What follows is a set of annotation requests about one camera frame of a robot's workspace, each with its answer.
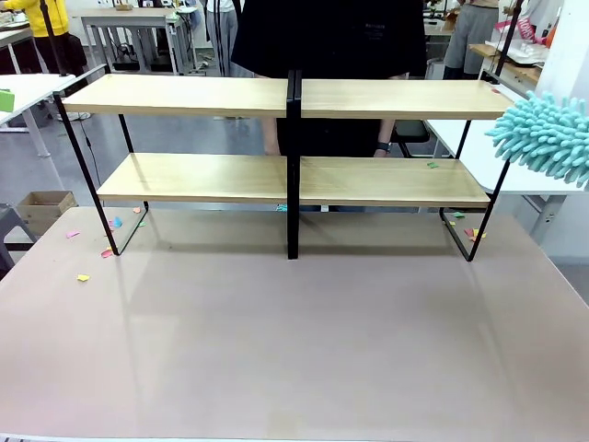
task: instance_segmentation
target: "black shirt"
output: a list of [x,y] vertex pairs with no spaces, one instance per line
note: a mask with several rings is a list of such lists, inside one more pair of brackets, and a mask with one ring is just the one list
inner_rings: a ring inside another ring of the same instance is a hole
[[[272,78],[288,77],[289,69],[302,69],[303,78],[383,80],[425,71],[422,0],[313,0],[307,8],[283,3],[246,2],[236,64]],[[378,120],[303,119],[299,148],[305,156],[371,157],[379,129]],[[290,140],[281,120],[278,140],[285,154]]]

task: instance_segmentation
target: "wooden shelf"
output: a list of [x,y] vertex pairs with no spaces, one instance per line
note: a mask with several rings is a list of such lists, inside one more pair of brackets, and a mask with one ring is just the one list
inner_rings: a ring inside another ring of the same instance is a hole
[[[64,101],[68,111],[286,116],[284,79],[106,75]],[[492,120],[512,102],[474,80],[303,80],[303,118]]]
[[305,204],[396,207],[487,207],[489,198],[460,161],[303,157]]
[[286,159],[130,154],[98,195],[123,201],[280,204],[286,201]]
[[[486,207],[464,166],[424,159],[304,157],[301,204]],[[104,200],[286,202],[284,157],[131,154],[98,190]]]

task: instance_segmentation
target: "microfiber duster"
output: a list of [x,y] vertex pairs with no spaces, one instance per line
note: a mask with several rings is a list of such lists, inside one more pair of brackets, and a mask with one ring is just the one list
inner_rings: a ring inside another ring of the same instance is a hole
[[545,172],[555,180],[576,181],[577,187],[589,188],[589,118],[584,99],[562,99],[562,106],[545,93],[542,99],[533,92],[528,100],[497,120],[486,135],[498,147],[496,157],[535,172]]

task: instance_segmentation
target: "cardboard box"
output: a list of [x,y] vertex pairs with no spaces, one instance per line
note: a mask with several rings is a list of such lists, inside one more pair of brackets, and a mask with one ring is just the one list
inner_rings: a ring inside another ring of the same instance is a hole
[[77,203],[69,191],[31,192],[17,211],[33,234],[43,235],[70,207],[77,207]]

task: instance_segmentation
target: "black pants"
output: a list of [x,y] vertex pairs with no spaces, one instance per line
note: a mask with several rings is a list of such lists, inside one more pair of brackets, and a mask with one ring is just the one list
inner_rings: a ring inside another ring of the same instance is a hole
[[[70,49],[69,43],[70,34],[65,32],[62,35],[55,36],[55,49],[57,51],[57,56],[59,57],[62,66],[65,69],[67,74],[73,74],[75,76],[81,76],[84,73],[84,66],[80,66],[77,63],[74,63],[72,57],[68,56],[68,53],[72,53]],[[47,69],[49,70],[50,74],[59,74],[59,67],[57,65],[57,61],[55,60],[55,56],[53,55],[52,46],[49,42],[49,37],[36,37],[35,44],[37,45],[37,49],[39,50],[40,56],[43,57],[43,61],[47,64]],[[69,87],[65,91],[65,95],[71,95],[74,92],[78,91],[82,87],[87,86],[88,82],[86,80],[82,80],[72,87]]]

